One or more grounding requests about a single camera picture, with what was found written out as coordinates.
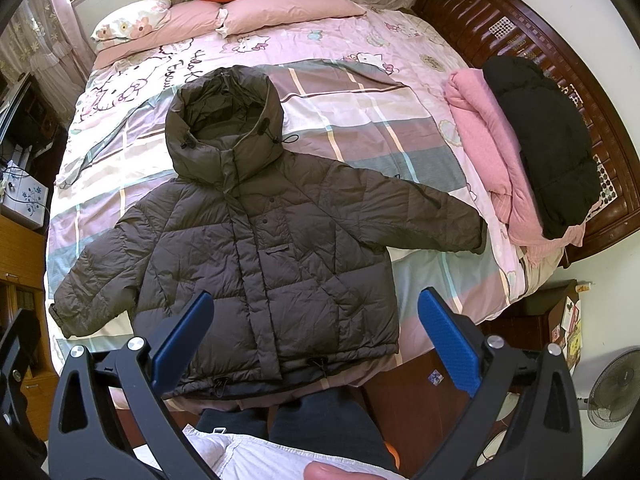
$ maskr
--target silver screw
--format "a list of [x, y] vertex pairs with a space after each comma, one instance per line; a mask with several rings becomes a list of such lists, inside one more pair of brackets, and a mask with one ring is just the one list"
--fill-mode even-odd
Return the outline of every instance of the silver screw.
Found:
[[562, 353], [560, 345], [557, 345], [556, 343], [551, 343], [548, 347], [546, 347], [546, 349], [549, 350], [549, 353], [551, 355], [560, 355]]
[[504, 339], [502, 339], [499, 335], [491, 335], [486, 339], [487, 344], [491, 348], [502, 348], [504, 346]]
[[84, 354], [84, 346], [82, 345], [76, 345], [71, 349], [71, 357], [80, 357], [82, 354]]
[[145, 345], [145, 340], [142, 339], [141, 337], [132, 337], [131, 339], [129, 339], [129, 342], [127, 343], [127, 348], [129, 350], [140, 350], [143, 346]]

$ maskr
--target fan grille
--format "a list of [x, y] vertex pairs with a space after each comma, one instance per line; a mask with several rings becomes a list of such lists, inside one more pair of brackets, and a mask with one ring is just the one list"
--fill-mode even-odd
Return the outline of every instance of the fan grille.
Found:
[[613, 428], [628, 419], [639, 399], [640, 349], [633, 349], [617, 357], [598, 377], [589, 396], [589, 420], [598, 428]]

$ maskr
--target black pants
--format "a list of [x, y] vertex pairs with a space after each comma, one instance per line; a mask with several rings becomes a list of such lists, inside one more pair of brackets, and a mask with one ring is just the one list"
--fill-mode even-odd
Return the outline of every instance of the black pants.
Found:
[[212, 433], [248, 434], [274, 444], [343, 458], [351, 458], [398, 472], [382, 435], [348, 388], [332, 388], [283, 404], [271, 431], [266, 408], [241, 412], [204, 410], [196, 429]]

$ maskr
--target dark wooden headboard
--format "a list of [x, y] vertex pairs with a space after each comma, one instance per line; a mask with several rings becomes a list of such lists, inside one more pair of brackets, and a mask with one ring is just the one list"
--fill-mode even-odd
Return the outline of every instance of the dark wooden headboard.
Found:
[[587, 222], [581, 248], [563, 264], [599, 253], [640, 229], [640, 161], [613, 104], [574, 50], [521, 0], [417, 0], [412, 10], [431, 23], [469, 66], [491, 56], [535, 61], [575, 103], [593, 141], [604, 207]]

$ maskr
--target jacket hood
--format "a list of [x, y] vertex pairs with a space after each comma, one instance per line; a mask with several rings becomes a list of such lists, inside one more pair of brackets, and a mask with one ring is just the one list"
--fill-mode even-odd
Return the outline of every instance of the jacket hood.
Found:
[[231, 192], [283, 151], [284, 112], [266, 74], [219, 68], [184, 85], [166, 116], [166, 144], [180, 176]]

